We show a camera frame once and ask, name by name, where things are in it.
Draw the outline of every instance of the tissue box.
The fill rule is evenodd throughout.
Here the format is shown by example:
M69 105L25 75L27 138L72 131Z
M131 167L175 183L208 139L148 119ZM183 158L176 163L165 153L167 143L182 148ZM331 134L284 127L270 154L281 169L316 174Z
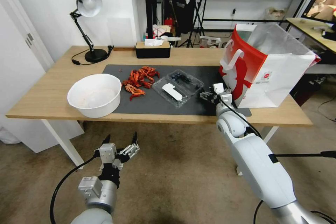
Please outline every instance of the tissue box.
M170 44L164 41L160 46L145 46L145 42L137 42L135 53L137 58L169 58Z

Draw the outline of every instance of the lamp arm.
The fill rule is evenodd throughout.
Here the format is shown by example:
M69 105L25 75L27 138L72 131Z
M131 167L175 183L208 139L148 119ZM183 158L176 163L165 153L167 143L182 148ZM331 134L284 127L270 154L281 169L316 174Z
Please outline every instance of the lamp arm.
M77 13L77 11L78 11L78 9L74 10L73 12L71 12L71 13L70 13L70 16L71 16L71 18L73 19L73 21L75 22L75 24L77 25L77 27L78 27L79 31L81 32L81 34L82 34L82 36L83 36L85 42L86 42L86 43L88 44L88 46L90 47L90 51L93 52L94 49L93 49L93 43L92 43L91 39L89 38L88 35L86 35L86 34L83 32L81 26L80 26L79 23L77 22L77 18L79 18L79 17L81 16L81 14Z

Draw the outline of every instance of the white bowl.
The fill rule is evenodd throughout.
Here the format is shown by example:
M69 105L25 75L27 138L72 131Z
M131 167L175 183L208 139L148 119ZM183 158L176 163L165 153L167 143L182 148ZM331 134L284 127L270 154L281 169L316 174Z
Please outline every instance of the white bowl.
M86 76L68 92L68 103L83 115L98 118L112 113L120 103L120 80L110 74Z

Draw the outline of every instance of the wooden lid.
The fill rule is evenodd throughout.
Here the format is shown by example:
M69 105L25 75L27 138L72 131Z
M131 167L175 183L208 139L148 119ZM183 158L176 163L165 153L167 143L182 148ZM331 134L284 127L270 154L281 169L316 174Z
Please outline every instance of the wooden lid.
M159 46L146 46L145 42L141 41L141 42L137 42L135 45L136 49L160 49L160 48L169 48L170 44L168 41L164 41L162 45Z

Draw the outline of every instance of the paper shopping bag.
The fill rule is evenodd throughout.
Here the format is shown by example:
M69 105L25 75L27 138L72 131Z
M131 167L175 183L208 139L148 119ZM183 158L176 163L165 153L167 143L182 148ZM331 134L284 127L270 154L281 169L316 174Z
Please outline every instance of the paper shopping bag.
M278 107L306 69L318 60L278 25L237 24L225 46L219 71L238 108Z

